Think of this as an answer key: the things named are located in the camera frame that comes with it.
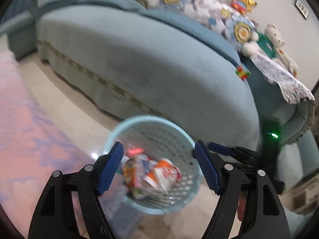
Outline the red white paper cup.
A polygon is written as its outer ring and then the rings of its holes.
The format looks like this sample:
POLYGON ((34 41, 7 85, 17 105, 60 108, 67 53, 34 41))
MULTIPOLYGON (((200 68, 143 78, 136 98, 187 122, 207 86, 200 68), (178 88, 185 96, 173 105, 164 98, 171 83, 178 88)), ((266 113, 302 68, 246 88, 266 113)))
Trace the red white paper cup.
POLYGON ((143 178, 143 183, 146 187, 167 194, 180 182, 181 178, 182 174, 180 170, 170 160, 162 158, 143 178))

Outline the colourful card box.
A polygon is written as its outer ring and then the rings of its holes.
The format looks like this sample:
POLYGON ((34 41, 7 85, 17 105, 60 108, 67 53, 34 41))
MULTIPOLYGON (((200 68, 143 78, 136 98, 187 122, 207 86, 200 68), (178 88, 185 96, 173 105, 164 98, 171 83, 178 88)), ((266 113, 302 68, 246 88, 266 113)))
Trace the colourful card box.
POLYGON ((141 188, 146 175, 144 160, 140 157, 130 158, 123 167, 124 183, 129 188, 141 188))

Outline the light blue trash basket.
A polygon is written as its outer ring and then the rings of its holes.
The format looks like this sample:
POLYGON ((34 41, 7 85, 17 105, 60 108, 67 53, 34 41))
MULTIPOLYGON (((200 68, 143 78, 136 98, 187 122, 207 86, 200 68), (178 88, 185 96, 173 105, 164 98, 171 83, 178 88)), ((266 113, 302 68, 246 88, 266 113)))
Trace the light blue trash basket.
POLYGON ((124 147, 119 166, 128 195, 125 202, 145 214, 180 211, 196 196, 202 174, 194 158, 195 143, 176 124, 156 116, 137 116, 118 124, 104 153, 116 142, 124 147))

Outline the pink floral tablecloth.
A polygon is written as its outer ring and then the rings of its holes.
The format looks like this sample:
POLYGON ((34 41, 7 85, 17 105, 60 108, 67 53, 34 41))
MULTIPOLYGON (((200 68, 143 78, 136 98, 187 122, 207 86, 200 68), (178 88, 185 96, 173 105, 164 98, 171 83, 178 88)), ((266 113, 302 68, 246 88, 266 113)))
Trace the pink floral tablecloth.
POLYGON ((1 206, 23 238, 52 172, 92 162, 116 124, 38 54, 1 51, 1 206))

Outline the colourful puzzle cube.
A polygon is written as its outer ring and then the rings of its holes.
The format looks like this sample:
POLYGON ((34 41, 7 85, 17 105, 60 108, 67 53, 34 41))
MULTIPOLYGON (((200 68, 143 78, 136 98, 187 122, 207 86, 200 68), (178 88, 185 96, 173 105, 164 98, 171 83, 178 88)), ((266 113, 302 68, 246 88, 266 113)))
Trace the colourful puzzle cube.
POLYGON ((243 64, 236 67, 235 73, 242 81, 251 75, 250 71, 243 64))

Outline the white teddy bear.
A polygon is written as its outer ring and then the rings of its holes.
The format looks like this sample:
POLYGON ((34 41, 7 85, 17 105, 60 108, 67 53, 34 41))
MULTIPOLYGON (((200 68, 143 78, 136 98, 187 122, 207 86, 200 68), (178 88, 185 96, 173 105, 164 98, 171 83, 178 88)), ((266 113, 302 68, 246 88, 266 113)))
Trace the white teddy bear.
POLYGON ((260 52, 270 59, 286 68, 290 74, 297 77, 299 66, 297 63, 282 50, 285 41, 273 23, 268 23, 264 33, 255 32, 250 42, 242 46, 241 53, 245 57, 250 57, 256 52, 260 52))

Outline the blue sofa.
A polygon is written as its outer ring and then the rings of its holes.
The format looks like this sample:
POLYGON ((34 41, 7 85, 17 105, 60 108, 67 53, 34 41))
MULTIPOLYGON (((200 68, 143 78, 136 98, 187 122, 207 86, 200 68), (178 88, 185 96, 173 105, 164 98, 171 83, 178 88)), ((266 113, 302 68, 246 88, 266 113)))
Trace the blue sofa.
POLYGON ((220 33, 137 0, 11 0, 1 35, 16 58, 37 51, 106 113, 160 117, 194 140, 260 151, 266 128, 289 145, 315 119, 314 101, 288 104, 220 33))

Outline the yellow pikachu plush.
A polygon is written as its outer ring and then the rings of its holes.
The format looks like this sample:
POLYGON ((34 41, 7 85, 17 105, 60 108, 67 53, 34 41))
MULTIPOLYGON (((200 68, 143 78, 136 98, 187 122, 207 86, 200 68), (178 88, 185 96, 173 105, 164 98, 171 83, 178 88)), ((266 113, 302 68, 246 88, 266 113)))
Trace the yellow pikachu plush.
POLYGON ((257 2, 254 0, 231 0, 230 1, 230 6, 243 15, 245 15, 247 12, 252 12, 252 9, 256 7, 256 5, 257 5, 257 2))

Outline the floral sofa cushion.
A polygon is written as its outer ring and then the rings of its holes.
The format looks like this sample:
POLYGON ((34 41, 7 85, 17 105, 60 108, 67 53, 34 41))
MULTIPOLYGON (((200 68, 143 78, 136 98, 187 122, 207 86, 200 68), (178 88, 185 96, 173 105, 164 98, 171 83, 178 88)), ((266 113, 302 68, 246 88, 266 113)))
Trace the floral sofa cushion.
POLYGON ((148 9, 163 9, 182 14, 220 33, 241 51, 248 42, 258 41, 255 23, 219 0, 137 0, 148 9))

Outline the wall power socket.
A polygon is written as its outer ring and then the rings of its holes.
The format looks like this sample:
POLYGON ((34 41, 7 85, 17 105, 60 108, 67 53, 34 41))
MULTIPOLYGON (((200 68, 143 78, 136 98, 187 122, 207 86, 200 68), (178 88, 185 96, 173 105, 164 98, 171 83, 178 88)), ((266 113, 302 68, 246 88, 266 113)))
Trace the wall power socket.
POLYGON ((307 9, 307 7, 303 4, 303 2, 301 0, 295 0, 294 3, 295 7, 299 10, 299 12, 301 13, 301 15, 303 16, 304 19, 308 19, 309 16, 309 10, 307 9))

